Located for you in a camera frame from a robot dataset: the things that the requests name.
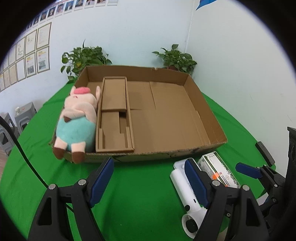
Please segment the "large shallow cardboard box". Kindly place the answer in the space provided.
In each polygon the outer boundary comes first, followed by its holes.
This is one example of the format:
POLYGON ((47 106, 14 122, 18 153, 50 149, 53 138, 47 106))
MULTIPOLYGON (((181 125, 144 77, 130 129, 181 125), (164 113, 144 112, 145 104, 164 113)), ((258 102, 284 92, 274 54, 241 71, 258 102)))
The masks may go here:
POLYGON ((149 161, 210 152, 227 137, 199 87, 186 73, 133 66, 88 66, 75 87, 95 94, 104 77, 126 77, 135 150, 132 153, 97 153, 96 131, 92 152, 83 163, 149 161))

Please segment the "white folding phone stand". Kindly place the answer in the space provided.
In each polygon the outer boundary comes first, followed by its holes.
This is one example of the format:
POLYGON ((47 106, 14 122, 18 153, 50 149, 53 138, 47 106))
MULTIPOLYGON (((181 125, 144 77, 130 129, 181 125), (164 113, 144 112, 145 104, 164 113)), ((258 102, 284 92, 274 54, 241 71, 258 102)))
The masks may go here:
POLYGON ((179 170, 181 170, 181 171, 185 171, 185 162, 187 161, 187 160, 193 160, 193 162, 196 164, 197 162, 195 161, 195 159, 194 158, 186 158, 186 159, 183 159, 183 160, 180 160, 180 161, 176 161, 176 162, 174 162, 174 164, 173 164, 173 168, 174 169, 179 169, 179 170))

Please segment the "right potted green plant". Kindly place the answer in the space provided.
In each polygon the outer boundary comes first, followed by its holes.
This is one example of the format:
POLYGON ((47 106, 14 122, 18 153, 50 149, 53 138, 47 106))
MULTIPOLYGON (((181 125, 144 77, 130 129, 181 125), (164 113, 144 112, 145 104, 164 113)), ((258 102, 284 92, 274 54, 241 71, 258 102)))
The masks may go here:
POLYGON ((152 53, 162 59, 165 68, 192 75, 197 62, 189 53, 178 50, 178 47, 178 44, 172 44, 170 50, 161 48, 163 53, 159 51, 153 51, 152 53))

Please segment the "framed certificates on wall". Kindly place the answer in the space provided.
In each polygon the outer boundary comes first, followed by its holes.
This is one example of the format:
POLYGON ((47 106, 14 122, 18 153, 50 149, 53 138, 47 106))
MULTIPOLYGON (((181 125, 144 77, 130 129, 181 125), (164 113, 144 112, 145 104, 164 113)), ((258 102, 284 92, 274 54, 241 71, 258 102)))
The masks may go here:
POLYGON ((1 91, 50 70, 52 23, 35 28, 13 44, 1 62, 1 91))

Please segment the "pink pig plush toy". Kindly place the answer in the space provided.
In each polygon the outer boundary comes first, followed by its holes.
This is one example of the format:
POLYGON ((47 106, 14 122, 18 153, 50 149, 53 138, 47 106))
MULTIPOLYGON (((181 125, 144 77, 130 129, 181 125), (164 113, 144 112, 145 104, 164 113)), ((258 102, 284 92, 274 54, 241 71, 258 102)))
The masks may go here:
POLYGON ((57 159, 62 159, 69 151, 72 162, 79 164, 86 153, 93 151, 100 97, 100 86, 96 87, 95 94, 88 87, 71 88, 56 126, 53 154, 57 159))

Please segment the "left potted green plant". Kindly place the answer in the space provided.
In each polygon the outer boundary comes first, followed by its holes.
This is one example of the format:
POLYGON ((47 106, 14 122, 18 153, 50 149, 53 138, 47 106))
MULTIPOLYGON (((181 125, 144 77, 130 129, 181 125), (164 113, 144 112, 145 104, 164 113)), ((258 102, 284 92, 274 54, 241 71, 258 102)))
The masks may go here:
POLYGON ((64 52, 61 56, 61 73, 66 73, 68 81, 74 81, 87 66, 112 65, 109 55, 102 47, 87 47, 83 42, 81 47, 73 48, 70 52, 64 52))

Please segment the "green white medicine box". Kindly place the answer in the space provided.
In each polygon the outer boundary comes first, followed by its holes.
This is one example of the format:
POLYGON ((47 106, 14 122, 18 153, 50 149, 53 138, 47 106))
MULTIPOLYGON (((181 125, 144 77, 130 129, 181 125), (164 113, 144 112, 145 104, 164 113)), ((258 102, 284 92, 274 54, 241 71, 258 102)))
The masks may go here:
POLYGON ((212 180, 218 180, 226 187, 240 188, 239 182, 216 151, 201 156, 197 165, 212 180))

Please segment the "white handheld fan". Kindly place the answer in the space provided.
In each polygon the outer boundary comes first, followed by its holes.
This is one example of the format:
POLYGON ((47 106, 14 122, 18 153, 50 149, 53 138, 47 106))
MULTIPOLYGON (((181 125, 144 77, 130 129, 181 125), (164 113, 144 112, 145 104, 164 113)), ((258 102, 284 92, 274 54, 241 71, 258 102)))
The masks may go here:
POLYGON ((207 209, 200 206, 188 180, 180 169, 174 169, 170 174, 170 179, 186 211, 181 219, 183 230, 193 239, 201 227, 207 209))

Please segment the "potted green plant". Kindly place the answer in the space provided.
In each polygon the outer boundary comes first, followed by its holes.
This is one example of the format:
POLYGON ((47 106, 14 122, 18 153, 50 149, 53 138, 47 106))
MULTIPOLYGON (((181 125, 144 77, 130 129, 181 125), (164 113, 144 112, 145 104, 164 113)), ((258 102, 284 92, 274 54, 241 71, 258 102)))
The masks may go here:
POLYGON ((192 75, 197 62, 189 53, 178 50, 178 47, 178 44, 172 44, 170 50, 161 48, 163 53, 159 51, 153 51, 152 53, 162 59, 165 68, 192 75))
POLYGON ((102 47, 87 47, 83 42, 81 47, 73 48, 70 52, 64 52, 61 56, 61 73, 66 73, 68 81, 74 81, 87 66, 112 65, 109 55, 102 47))

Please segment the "paper cup on stool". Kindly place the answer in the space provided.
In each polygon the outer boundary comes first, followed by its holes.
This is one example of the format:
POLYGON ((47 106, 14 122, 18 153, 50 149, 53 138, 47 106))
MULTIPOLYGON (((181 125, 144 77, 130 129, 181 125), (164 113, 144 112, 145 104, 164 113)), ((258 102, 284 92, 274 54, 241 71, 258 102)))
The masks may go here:
POLYGON ((20 114, 20 108, 19 107, 17 107, 16 109, 15 109, 15 112, 16 112, 16 114, 20 114))

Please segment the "grey plastic stool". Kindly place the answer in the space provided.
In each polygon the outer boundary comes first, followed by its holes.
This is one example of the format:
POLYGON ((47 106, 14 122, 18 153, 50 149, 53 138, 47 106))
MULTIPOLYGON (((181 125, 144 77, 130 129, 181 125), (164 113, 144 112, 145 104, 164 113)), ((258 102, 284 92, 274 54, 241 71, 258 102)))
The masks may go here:
POLYGON ((37 111, 33 102, 29 102, 24 106, 21 106, 20 111, 20 114, 15 114, 15 121, 19 133, 22 133, 37 111))
MULTIPOLYGON (((7 122, 16 138, 18 138, 20 135, 18 128, 15 126, 9 113, 4 114, 3 119, 7 122)), ((4 151, 6 156, 9 156, 14 145, 15 143, 13 142, 13 139, 9 135, 8 131, 3 126, 1 126, 1 149, 4 151)))

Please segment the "long brown cardboard box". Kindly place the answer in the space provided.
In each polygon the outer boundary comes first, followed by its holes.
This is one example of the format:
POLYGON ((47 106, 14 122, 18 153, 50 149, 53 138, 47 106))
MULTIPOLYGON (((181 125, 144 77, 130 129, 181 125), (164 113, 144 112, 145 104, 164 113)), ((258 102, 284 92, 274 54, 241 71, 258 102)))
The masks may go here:
POLYGON ((104 77, 96 124, 97 153, 132 153, 135 150, 126 77, 104 77))

